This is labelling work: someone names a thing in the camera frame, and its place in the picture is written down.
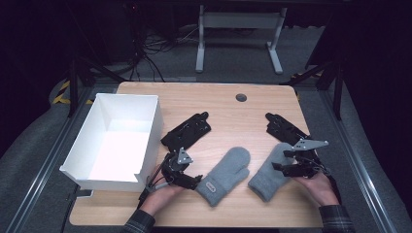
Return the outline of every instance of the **metal frame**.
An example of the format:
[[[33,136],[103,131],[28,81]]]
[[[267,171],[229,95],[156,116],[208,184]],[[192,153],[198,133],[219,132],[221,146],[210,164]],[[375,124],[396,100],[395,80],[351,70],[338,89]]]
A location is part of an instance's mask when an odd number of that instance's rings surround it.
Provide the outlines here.
[[[92,87],[85,87],[80,98],[81,103],[86,102],[86,100],[90,96],[91,90]],[[34,208],[34,205],[39,199],[40,194],[42,193],[43,188],[45,187],[52,173],[54,165],[56,164],[59,156],[62,154],[63,147],[66,144],[67,136],[69,135],[71,129],[73,128],[73,125],[79,117],[79,113],[82,111],[82,108],[85,105],[86,104],[81,104],[77,111],[71,117],[68,117],[64,122],[61,131],[58,134],[57,139],[55,140],[45,162],[40,168],[40,171],[37,173],[36,178],[32,182],[6,232],[20,232],[24,224],[27,222],[31,211]]]
[[[360,155],[351,145],[351,140],[349,139],[343,122],[340,119],[337,119],[334,114],[330,96],[328,96],[325,90],[319,91],[319,93],[323,104],[326,106],[328,116],[342,139],[342,143],[346,151],[345,155],[352,171],[354,172],[355,178],[360,185],[360,190],[363,193],[367,205],[369,206],[370,212],[372,212],[372,215],[375,218],[376,225],[378,226],[380,232],[396,233],[397,231],[395,226],[392,223],[391,218],[389,217],[389,214],[386,211],[378,192],[376,191],[375,185],[363,165],[363,162],[361,161]]]
[[[196,72],[203,72],[203,63],[205,55],[204,29],[210,28],[260,28],[274,29],[275,33],[271,42],[267,42],[275,73],[283,74],[281,62],[276,52],[276,45],[282,31],[285,21],[287,8],[282,8],[280,13],[217,13],[204,11],[204,6],[200,6],[199,12],[199,46],[197,49]]]

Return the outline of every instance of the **person's arm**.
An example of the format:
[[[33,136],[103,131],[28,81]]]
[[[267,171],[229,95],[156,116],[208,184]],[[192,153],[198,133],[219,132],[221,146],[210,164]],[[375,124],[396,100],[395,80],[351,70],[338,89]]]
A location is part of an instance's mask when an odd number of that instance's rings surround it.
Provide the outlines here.
[[[356,232],[345,207],[339,204],[330,181],[325,174],[320,172],[311,179],[293,179],[303,184],[312,197],[321,205],[319,211],[324,223],[324,228],[322,229],[324,233]]]
[[[164,183],[161,173],[157,174],[154,179],[158,184]],[[183,187],[168,185],[151,194],[146,198],[140,209],[137,209],[127,223],[124,225],[121,233],[149,233],[155,225],[155,214],[167,206],[179,193],[185,190]]]

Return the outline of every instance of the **white metal stand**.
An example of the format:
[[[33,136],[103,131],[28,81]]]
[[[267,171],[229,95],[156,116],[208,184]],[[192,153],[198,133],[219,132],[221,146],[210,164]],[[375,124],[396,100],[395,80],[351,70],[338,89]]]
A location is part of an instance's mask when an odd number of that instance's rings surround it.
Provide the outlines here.
[[[283,74],[281,62],[276,53],[276,45],[281,34],[287,8],[282,8],[280,13],[217,13],[204,12],[200,6],[199,12],[199,47],[197,50],[196,72],[203,72],[205,54],[204,28],[260,28],[274,29],[275,34],[271,42],[267,42],[267,49],[272,59],[275,73]]]

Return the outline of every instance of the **metal rail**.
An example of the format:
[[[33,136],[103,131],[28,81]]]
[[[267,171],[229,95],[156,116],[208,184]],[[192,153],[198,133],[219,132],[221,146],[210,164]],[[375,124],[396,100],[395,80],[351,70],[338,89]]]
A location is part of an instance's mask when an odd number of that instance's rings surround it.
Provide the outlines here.
[[[91,93],[92,88],[85,87],[82,91],[82,95],[80,98],[80,103],[85,103],[87,98]],[[40,168],[36,178],[32,182],[30,188],[27,191],[23,201],[20,204],[15,216],[13,217],[9,227],[7,228],[6,232],[20,232],[27,222],[31,211],[33,210],[34,205],[36,204],[37,200],[39,199],[40,194],[42,193],[43,188],[45,187],[49,176],[52,173],[53,167],[57,162],[58,157],[62,154],[62,148],[65,144],[67,139],[67,135],[69,134],[70,130],[73,127],[73,124],[76,122],[77,118],[79,117],[79,113],[82,111],[83,107],[86,104],[81,104],[78,110],[72,115],[72,117],[68,117],[63,126],[60,130],[60,133],[57,136],[51,150],[44,161],[42,167]]]
[[[336,131],[339,133],[344,149],[346,151],[346,157],[349,164],[355,174],[360,190],[363,193],[364,199],[369,206],[370,212],[377,223],[380,232],[396,233],[394,224],[392,223],[388,212],[386,211],[378,192],[367,173],[363,162],[358,152],[351,146],[348,133],[341,120],[337,120],[333,111],[333,104],[330,96],[326,91],[319,91],[323,104],[326,106],[326,111],[330,119],[332,120]]]

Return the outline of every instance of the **mitten cuff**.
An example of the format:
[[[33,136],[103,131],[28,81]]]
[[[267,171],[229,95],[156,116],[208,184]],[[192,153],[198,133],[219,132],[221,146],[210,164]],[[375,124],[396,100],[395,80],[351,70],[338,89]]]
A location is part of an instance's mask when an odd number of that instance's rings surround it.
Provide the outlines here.
[[[257,171],[249,181],[248,186],[262,201],[269,202],[279,187],[281,187],[288,179],[289,178],[283,177],[283,175],[278,177],[268,177],[265,173]]]
[[[196,191],[209,203],[215,207],[227,195],[227,190],[215,181],[212,177],[207,176],[197,185]]]

